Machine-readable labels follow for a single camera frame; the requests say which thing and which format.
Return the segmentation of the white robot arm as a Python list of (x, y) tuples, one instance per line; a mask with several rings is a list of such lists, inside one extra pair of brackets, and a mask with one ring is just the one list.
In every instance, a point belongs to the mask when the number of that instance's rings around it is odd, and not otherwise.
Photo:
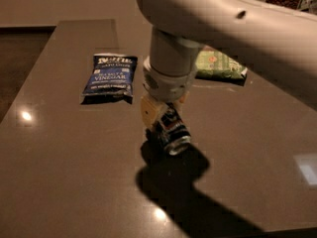
[(137, 0), (152, 24), (144, 63), (143, 121), (153, 128), (179, 102), (204, 46), (218, 50), (309, 106), (317, 103), (317, 16), (257, 0)]

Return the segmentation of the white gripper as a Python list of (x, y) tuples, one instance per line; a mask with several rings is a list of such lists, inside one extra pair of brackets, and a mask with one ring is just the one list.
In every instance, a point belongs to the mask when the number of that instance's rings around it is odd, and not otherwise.
[(196, 75), (196, 66), (191, 65), (185, 75), (170, 75), (158, 72), (151, 65), (150, 58), (144, 61), (144, 88), (148, 94), (141, 98), (141, 114), (145, 126), (153, 131), (163, 109), (164, 102), (172, 102), (181, 112), (189, 95), (189, 88)]

